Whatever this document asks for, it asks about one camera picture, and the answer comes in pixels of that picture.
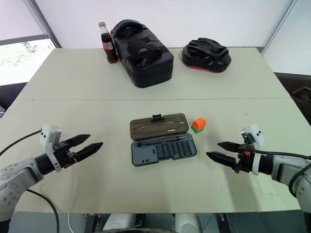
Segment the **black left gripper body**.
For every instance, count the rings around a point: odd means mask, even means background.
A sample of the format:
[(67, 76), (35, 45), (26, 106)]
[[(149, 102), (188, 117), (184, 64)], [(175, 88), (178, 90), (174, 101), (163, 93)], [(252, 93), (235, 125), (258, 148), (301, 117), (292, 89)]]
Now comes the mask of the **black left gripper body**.
[(70, 145), (67, 141), (61, 141), (57, 145), (53, 145), (52, 148), (61, 168), (68, 168), (76, 163), (75, 153), (70, 151)]

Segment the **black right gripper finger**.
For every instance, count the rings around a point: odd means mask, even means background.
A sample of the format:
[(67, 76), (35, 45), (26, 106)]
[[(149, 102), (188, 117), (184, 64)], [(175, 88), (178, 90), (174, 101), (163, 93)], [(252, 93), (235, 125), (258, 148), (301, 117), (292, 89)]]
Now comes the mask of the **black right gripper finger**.
[(206, 152), (206, 155), (212, 161), (222, 164), (224, 166), (230, 167), (230, 168), (234, 168), (237, 165), (235, 158), (229, 157), (220, 152), (216, 152), (216, 151)]
[(234, 153), (237, 153), (239, 150), (239, 147), (241, 146), (241, 144), (233, 143), (229, 141), (219, 142), (217, 145), (226, 151), (230, 151)]

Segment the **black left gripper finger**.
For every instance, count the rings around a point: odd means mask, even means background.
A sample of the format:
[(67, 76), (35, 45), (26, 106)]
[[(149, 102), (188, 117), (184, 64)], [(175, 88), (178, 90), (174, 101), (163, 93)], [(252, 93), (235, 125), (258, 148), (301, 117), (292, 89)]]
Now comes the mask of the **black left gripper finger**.
[(74, 156), (75, 161), (78, 163), (90, 157), (91, 155), (95, 154), (102, 147), (103, 144), (104, 144), (103, 142), (92, 143), (86, 146), (85, 148), (83, 148), (82, 150), (76, 152)]
[(76, 147), (85, 142), (90, 136), (91, 136), (90, 134), (79, 134), (77, 136), (67, 139), (65, 142), (70, 147)]

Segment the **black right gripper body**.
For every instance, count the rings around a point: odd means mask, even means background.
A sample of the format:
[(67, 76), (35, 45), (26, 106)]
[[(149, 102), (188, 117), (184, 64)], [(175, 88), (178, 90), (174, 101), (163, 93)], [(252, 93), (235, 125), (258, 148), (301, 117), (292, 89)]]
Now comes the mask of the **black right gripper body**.
[(239, 158), (234, 168), (235, 173), (238, 174), (241, 171), (249, 173), (252, 171), (255, 153), (245, 144), (236, 144), (235, 149)]

